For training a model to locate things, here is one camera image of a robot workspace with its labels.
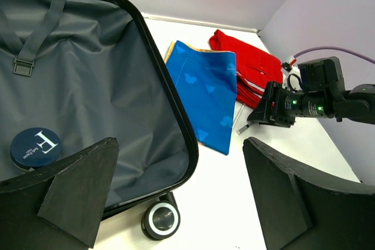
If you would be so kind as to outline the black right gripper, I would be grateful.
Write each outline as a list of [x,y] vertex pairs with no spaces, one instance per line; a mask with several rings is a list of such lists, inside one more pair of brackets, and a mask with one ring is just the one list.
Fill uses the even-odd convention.
[[287,105],[291,108],[298,105],[303,91],[291,91],[282,86],[281,83],[268,82],[257,107],[247,117],[249,125],[270,125],[282,128],[290,128],[295,123],[295,114],[287,113]]

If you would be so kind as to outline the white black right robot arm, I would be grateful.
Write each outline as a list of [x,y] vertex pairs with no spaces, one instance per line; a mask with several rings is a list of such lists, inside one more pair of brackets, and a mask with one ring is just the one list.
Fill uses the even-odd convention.
[[323,91],[293,92],[279,83],[269,82],[260,103],[247,122],[289,128],[296,118],[334,118],[374,124],[374,85],[362,84],[351,91],[337,87]]

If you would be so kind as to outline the dark blue round cosmetic jar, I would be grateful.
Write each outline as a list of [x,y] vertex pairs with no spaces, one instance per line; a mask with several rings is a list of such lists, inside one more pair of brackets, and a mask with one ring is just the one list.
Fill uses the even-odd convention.
[[28,128],[12,140],[10,157],[23,170],[38,169],[55,162],[62,152],[60,137],[47,128]]

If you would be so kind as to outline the red garment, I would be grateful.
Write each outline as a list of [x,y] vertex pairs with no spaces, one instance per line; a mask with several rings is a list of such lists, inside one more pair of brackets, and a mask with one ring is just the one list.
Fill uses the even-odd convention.
[[283,82],[281,61],[273,55],[218,29],[209,44],[212,50],[236,54],[237,100],[246,106],[258,106],[268,82]]

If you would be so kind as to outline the silver black pen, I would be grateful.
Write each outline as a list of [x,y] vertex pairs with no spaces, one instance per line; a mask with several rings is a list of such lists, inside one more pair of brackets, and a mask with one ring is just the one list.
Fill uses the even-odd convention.
[[239,130],[236,131],[237,135],[241,135],[243,132],[245,132],[252,124],[254,121],[248,122],[246,125],[241,127]]

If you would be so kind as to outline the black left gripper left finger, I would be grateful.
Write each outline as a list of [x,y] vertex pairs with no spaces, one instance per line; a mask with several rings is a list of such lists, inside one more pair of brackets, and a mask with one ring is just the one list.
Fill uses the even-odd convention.
[[94,247],[119,155],[105,138],[1,182],[1,249]]

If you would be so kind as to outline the yellow hard-shell suitcase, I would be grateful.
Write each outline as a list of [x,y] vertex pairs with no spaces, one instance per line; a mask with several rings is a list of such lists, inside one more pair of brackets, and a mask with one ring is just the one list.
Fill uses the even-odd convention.
[[128,0],[1,0],[1,182],[37,170],[18,168],[9,152],[13,138],[34,127],[60,137],[55,162],[117,140],[101,222],[152,201],[141,220],[144,235],[160,241],[178,230],[172,192],[195,171],[197,140]]

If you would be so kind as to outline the blue patterned cloth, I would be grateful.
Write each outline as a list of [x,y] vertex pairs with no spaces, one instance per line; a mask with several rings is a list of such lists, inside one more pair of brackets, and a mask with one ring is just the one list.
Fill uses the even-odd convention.
[[202,145],[229,154],[237,98],[236,54],[171,43],[166,67]]

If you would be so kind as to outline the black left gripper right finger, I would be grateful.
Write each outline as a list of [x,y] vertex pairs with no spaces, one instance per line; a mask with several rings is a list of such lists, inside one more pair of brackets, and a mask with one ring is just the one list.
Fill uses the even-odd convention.
[[243,153],[267,249],[374,249],[374,186],[318,170],[254,137]]

